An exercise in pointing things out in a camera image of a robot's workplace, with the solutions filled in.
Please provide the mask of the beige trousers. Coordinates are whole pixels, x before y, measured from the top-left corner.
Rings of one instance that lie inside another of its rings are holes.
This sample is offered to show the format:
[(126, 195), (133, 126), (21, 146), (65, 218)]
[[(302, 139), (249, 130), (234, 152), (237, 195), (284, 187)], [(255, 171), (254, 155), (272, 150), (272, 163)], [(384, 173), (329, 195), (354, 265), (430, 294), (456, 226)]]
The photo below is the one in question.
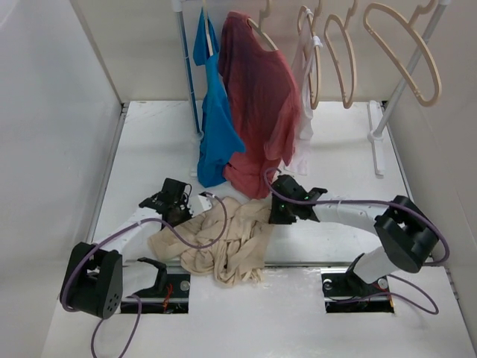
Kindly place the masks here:
[(175, 230), (193, 245), (206, 245), (224, 235), (214, 245), (198, 250), (183, 244), (170, 229), (150, 236), (148, 246), (160, 261), (179, 259), (180, 265), (194, 275), (212, 275), (219, 284), (234, 287), (264, 280), (265, 254), (274, 226), (269, 224), (271, 201), (251, 200), (244, 204), (223, 198), (211, 210), (177, 226)]

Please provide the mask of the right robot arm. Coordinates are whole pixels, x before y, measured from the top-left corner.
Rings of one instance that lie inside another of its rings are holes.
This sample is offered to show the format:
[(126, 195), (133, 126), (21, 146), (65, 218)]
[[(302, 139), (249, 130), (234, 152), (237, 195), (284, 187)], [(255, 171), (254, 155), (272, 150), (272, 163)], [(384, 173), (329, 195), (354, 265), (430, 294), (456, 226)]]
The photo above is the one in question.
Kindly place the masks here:
[(352, 200), (326, 189), (306, 191), (290, 175), (266, 181), (272, 194), (272, 224), (293, 224), (298, 219), (342, 224), (376, 236), (378, 248), (359, 254), (341, 274), (322, 279), (323, 290), (337, 296), (363, 296), (369, 288), (395, 271), (418, 273), (438, 243), (445, 239), (408, 197), (392, 201)]

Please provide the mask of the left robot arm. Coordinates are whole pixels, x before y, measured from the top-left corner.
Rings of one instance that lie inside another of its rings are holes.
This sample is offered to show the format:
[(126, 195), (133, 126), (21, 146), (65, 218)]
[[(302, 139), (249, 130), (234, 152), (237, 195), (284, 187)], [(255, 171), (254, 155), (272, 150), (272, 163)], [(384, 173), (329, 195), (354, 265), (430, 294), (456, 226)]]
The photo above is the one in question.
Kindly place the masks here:
[(167, 266), (146, 253), (148, 239), (166, 228), (186, 247), (195, 244), (178, 226), (212, 209), (214, 195), (192, 194), (192, 186), (166, 178), (162, 189), (142, 200), (116, 232), (72, 249), (60, 303), (67, 312), (83, 312), (108, 319), (135, 298), (167, 296)]

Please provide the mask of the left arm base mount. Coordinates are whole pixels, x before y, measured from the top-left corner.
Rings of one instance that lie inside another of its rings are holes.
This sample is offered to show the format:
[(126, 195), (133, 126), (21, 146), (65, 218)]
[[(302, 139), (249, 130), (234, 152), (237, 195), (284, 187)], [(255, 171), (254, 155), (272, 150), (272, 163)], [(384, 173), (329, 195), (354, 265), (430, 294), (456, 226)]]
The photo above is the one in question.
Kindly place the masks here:
[(142, 302), (142, 314), (187, 314), (191, 275), (185, 272), (168, 274), (161, 289), (154, 287), (134, 292)]

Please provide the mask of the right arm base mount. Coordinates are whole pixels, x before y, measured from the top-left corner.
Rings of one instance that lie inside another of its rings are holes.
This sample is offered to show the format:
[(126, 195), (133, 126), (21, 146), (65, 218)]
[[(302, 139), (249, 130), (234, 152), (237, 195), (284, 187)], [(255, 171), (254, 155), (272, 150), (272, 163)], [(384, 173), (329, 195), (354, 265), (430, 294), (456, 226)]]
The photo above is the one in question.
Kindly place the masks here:
[(320, 272), (327, 313), (394, 313), (386, 276), (365, 283), (344, 268)]

